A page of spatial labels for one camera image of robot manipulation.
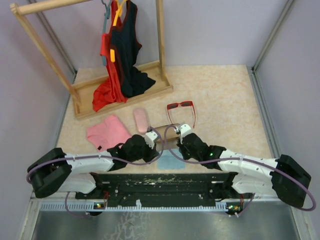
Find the small blue cloth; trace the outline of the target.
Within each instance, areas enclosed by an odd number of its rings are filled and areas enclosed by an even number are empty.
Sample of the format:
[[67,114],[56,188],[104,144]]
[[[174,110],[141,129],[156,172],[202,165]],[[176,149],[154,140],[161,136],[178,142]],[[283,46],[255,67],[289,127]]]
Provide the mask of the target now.
[[157,167],[160,170],[181,170],[186,164],[172,155],[163,155],[157,161]]

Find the brown glasses case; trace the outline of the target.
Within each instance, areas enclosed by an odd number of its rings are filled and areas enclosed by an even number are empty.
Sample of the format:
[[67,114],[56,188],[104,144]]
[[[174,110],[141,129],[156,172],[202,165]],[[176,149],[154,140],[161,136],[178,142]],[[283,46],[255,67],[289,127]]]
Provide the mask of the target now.
[[[154,128],[160,134],[163,143],[165,142],[165,129],[167,127],[168,125],[162,125]],[[175,128],[173,127],[170,127],[166,132],[167,142],[177,140],[179,137],[180,136],[175,132]]]

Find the pink shirt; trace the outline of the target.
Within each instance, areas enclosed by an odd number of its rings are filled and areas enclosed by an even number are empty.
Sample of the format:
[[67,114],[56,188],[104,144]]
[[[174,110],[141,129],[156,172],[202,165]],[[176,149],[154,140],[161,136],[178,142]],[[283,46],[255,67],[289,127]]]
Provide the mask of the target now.
[[116,115],[110,115],[103,122],[93,125],[86,130],[87,140],[98,152],[124,144],[132,135]]

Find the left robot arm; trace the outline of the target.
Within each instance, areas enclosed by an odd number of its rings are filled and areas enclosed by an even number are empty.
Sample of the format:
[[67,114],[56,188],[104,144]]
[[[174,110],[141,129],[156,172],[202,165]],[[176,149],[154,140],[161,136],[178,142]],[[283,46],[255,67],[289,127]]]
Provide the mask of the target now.
[[144,165],[155,162],[161,156],[156,150],[158,138],[154,131],[134,134],[125,143],[92,154],[70,154],[56,147],[28,167],[26,180],[38,199],[57,192],[78,192],[97,199],[103,195],[104,186],[94,174],[137,166],[139,160]]

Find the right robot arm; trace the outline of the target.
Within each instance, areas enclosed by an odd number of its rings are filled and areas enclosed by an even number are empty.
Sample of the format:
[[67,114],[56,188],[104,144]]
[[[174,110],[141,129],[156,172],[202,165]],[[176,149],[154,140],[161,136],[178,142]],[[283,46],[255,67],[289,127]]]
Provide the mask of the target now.
[[251,157],[222,146],[207,145],[195,133],[179,139],[177,146],[185,161],[194,159],[207,169],[230,173],[230,179],[223,185],[223,192],[229,198],[262,194],[278,197],[297,209],[304,206],[311,176],[289,155]]

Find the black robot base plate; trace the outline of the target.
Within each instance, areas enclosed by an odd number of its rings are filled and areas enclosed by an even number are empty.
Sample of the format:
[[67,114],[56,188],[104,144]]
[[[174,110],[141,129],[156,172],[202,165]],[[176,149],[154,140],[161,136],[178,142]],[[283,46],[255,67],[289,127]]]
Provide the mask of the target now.
[[231,187],[233,173],[94,174],[97,187],[77,200],[106,200],[108,207],[214,207],[223,200],[249,199]]

